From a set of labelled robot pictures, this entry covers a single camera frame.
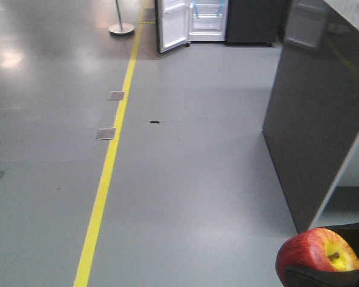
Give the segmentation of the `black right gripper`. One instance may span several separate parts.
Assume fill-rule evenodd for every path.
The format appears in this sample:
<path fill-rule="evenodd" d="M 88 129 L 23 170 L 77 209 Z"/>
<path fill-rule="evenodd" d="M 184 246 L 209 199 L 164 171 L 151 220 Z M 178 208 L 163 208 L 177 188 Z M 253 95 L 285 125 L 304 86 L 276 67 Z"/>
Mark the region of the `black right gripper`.
<path fill-rule="evenodd" d="M 327 228 L 340 235 L 359 258 L 359 222 Z M 359 286 L 359 271 L 328 272 L 289 266 L 285 269 L 285 281 L 291 287 L 355 287 Z"/>

